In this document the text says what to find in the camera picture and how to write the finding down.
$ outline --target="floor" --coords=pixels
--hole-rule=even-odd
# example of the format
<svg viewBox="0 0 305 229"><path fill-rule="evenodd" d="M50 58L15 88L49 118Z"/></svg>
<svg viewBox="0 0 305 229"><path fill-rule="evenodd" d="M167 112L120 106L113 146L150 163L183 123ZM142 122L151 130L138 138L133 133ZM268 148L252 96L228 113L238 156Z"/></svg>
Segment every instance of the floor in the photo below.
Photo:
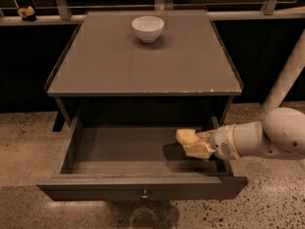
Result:
<svg viewBox="0 0 305 229"><path fill-rule="evenodd" d="M305 113L304 102L287 102ZM248 186L232 200L54 202L35 183L51 177L68 136L56 113L0 114L1 228L305 228L305 162L244 157L231 162ZM225 124L263 117L233 104Z"/></svg>

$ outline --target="gray tabletop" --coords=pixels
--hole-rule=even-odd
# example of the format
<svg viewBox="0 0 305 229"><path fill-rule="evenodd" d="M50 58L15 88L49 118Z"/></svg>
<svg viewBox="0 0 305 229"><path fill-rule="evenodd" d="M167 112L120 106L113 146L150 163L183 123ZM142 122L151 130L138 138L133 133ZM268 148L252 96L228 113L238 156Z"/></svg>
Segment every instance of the gray tabletop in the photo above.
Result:
<svg viewBox="0 0 305 229"><path fill-rule="evenodd" d="M132 31L162 18L152 44ZM232 66L203 10L90 11L51 82L51 96L237 95Z"/></svg>

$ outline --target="white pole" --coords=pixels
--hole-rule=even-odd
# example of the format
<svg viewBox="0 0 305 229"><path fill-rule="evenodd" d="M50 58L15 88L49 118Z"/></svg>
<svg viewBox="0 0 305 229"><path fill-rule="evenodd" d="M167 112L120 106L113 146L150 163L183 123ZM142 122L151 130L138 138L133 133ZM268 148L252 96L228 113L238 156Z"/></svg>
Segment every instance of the white pole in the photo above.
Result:
<svg viewBox="0 0 305 229"><path fill-rule="evenodd" d="M299 37L283 70L262 104L265 113L280 106L305 66L305 31Z"/></svg>

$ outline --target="open drawer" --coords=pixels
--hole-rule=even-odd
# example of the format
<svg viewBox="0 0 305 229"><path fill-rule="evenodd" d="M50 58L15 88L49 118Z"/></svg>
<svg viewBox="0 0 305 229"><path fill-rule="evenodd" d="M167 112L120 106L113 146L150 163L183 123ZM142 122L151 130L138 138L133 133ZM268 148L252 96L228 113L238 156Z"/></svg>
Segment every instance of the open drawer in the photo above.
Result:
<svg viewBox="0 0 305 229"><path fill-rule="evenodd" d="M223 160L185 156L175 140L179 126L86 119L72 120L57 170L39 181L53 200L226 199L235 198L247 184Z"/></svg>

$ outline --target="white bowl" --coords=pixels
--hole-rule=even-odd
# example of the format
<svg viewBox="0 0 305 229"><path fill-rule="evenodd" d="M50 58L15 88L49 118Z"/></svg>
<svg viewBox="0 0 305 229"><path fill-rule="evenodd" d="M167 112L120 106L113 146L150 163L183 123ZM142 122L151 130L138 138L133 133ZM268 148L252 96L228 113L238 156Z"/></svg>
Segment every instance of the white bowl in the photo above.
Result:
<svg viewBox="0 0 305 229"><path fill-rule="evenodd" d="M154 16L142 16L132 21L136 36L145 43L154 42L163 31L164 21Z"/></svg>

